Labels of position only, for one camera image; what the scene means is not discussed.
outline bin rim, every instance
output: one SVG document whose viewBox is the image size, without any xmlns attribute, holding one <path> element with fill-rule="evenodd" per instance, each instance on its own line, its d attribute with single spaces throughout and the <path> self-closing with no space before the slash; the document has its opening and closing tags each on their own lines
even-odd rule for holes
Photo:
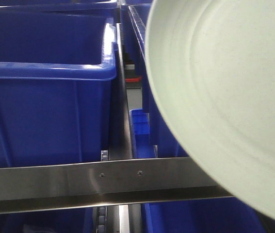
<svg viewBox="0 0 275 233">
<path fill-rule="evenodd" d="M 53 63 L 0 62 L 0 79 L 48 79 L 80 81 L 109 81 L 114 79 L 116 77 L 116 27 L 113 25 L 112 17 L 104 18 L 106 18 L 106 22 L 103 34 L 100 64 L 79 65 Z"/>
</svg>

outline metal bar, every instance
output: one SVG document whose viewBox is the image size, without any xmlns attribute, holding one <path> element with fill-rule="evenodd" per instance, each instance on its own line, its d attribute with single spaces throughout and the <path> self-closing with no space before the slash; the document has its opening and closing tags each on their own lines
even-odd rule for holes
<svg viewBox="0 0 275 233">
<path fill-rule="evenodd" d="M 230 196 L 223 188 L 210 186 L 27 200 L 4 200 L 0 201 L 0 214 Z"/>
<path fill-rule="evenodd" d="M 129 108 L 124 78 L 121 27 L 117 24 L 118 77 L 112 81 L 109 131 L 109 160 L 132 159 Z"/>
<path fill-rule="evenodd" d="M 229 195 L 190 158 L 0 168 L 0 213 Z"/>
<path fill-rule="evenodd" d="M 190 158 L 0 168 L 0 200 L 214 185 Z"/>
</svg>

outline shelving rack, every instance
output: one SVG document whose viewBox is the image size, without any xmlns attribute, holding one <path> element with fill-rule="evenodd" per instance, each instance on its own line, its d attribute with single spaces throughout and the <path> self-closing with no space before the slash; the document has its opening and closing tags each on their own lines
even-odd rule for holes
<svg viewBox="0 0 275 233">
<path fill-rule="evenodd" d="M 0 168 L 0 214 L 95 207 L 97 221 L 102 211 L 107 216 L 106 232 L 128 233 L 140 230 L 138 203 L 231 197 L 189 157 L 133 159 L 116 27 L 118 77 L 112 82 L 107 161 Z"/>
</svg>

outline blue storage crate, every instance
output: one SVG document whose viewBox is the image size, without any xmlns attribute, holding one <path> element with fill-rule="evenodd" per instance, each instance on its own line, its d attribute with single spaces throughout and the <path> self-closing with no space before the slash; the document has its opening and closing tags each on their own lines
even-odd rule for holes
<svg viewBox="0 0 275 233">
<path fill-rule="evenodd" d="M 0 233 L 91 233 L 92 208 L 0 215 Z"/>
<path fill-rule="evenodd" d="M 137 49 L 136 36 L 129 17 L 129 6 L 152 3 L 152 0 L 119 0 L 120 3 L 120 20 L 122 26 L 122 33 L 124 39 L 124 46 L 126 52 L 130 55 L 130 58 L 136 64 L 138 62 L 139 51 Z M 137 68 L 136 73 L 140 75 L 140 71 Z"/>
<path fill-rule="evenodd" d="M 142 205 L 144 233 L 266 233 L 255 211 L 236 198 Z"/>
<path fill-rule="evenodd" d="M 142 109 L 130 111 L 130 125 L 135 159 L 155 158 L 153 145 L 149 144 L 149 123 Z"/>
<path fill-rule="evenodd" d="M 0 167 L 100 160 L 116 76 L 112 24 L 0 11 Z"/>
<path fill-rule="evenodd" d="M 0 10 L 105 16 L 119 21 L 117 0 L 0 0 Z"/>
<path fill-rule="evenodd" d="M 149 143 L 149 121 L 147 114 L 143 112 L 142 109 L 133 109 L 130 111 L 130 124 L 132 129 L 132 141 L 134 148 L 134 158 L 155 158 L 156 153 L 153 144 Z M 187 154 L 181 148 L 181 146 L 176 142 L 174 144 L 171 141 L 166 140 L 167 146 L 162 147 L 161 144 L 157 146 L 157 154 L 163 156 L 165 151 L 162 151 L 164 148 L 167 149 L 169 154 L 174 157 L 186 157 Z"/>
</svg>

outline metal support beam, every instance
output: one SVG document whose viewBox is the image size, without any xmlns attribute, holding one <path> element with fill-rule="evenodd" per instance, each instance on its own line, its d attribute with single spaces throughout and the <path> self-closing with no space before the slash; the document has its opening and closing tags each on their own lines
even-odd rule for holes
<svg viewBox="0 0 275 233">
<path fill-rule="evenodd" d="M 190 158 L 0 168 L 0 213 L 225 196 Z"/>
</svg>

